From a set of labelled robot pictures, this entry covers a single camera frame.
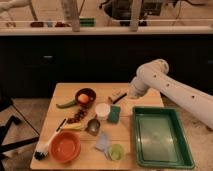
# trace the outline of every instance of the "wooden tabletop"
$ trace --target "wooden tabletop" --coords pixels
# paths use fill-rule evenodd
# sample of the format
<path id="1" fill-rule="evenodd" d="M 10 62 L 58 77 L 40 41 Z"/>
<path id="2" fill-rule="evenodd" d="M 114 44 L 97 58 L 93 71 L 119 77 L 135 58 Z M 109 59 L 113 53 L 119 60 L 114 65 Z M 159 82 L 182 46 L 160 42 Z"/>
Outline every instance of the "wooden tabletop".
<path id="1" fill-rule="evenodd" d="M 60 122 L 67 117 L 73 117 L 74 113 L 79 108 L 78 106 L 58 109 L 56 103 L 63 104 L 72 100 L 75 93 L 82 88 L 92 88 L 97 95 L 93 106 L 89 109 L 88 115 L 81 121 L 84 125 L 95 116 L 94 107 L 96 104 L 106 102 L 109 95 L 119 91 L 128 90 L 127 83 L 59 83 L 57 84 L 50 106 L 44 121 L 41 131 L 39 143 L 46 142 Z M 32 158 L 31 169 L 92 169 L 92 170 L 131 170 L 139 169 L 137 165 L 134 141 L 132 137 L 132 107 L 133 106 L 163 106 L 160 93 L 154 89 L 149 89 L 148 93 L 137 99 L 129 99 L 128 97 L 120 100 L 116 105 L 121 107 L 120 119 L 118 124 L 110 124 L 106 121 L 101 121 L 99 134 L 93 136 L 85 131 L 76 132 L 81 141 L 80 155 L 72 162 L 59 164 L 49 155 L 42 161 L 37 161 Z M 96 141 L 101 132 L 105 132 L 111 144 L 121 144 L 125 149 L 124 157 L 119 161 L 110 161 L 105 155 L 95 149 Z"/>

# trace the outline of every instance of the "orange bowl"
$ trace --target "orange bowl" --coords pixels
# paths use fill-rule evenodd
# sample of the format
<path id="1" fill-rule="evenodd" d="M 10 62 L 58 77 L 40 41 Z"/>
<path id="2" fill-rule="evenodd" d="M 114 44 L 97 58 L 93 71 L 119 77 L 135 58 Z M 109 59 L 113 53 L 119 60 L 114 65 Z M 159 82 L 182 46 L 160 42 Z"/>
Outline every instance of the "orange bowl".
<path id="1" fill-rule="evenodd" d="M 49 153 L 59 163 L 74 160 L 80 153 L 79 137 L 71 131 L 62 131 L 56 135 L 49 148 Z"/>

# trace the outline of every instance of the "green plastic tray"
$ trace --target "green plastic tray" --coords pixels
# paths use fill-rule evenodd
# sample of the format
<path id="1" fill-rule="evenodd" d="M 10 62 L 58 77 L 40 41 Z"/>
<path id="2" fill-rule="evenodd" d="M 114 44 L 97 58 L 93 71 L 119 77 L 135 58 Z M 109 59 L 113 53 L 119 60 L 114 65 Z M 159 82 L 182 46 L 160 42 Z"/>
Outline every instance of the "green plastic tray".
<path id="1" fill-rule="evenodd" d="M 140 166 L 193 169 L 194 161 L 172 108 L 134 107 L 134 140 Z"/>

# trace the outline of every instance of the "green cup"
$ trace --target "green cup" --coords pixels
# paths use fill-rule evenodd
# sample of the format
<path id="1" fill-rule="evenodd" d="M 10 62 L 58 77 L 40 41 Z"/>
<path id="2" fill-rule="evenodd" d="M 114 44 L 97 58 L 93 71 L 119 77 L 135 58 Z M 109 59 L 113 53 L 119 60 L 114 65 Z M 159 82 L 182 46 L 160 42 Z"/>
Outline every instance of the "green cup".
<path id="1" fill-rule="evenodd" d="M 113 144 L 108 148 L 108 154 L 111 160 L 120 160 L 124 156 L 124 148 L 120 144 Z"/>

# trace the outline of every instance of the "cabinet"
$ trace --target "cabinet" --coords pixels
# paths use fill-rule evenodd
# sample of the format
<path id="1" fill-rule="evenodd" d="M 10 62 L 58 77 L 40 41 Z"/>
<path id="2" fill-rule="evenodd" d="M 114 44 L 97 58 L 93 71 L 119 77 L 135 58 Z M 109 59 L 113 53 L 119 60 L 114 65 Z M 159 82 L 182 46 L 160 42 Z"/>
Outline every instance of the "cabinet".
<path id="1" fill-rule="evenodd" d="M 0 86 L 12 97 L 50 97 L 57 82 L 130 82 L 163 58 L 169 76 L 213 93 L 212 35 L 0 37 Z"/>

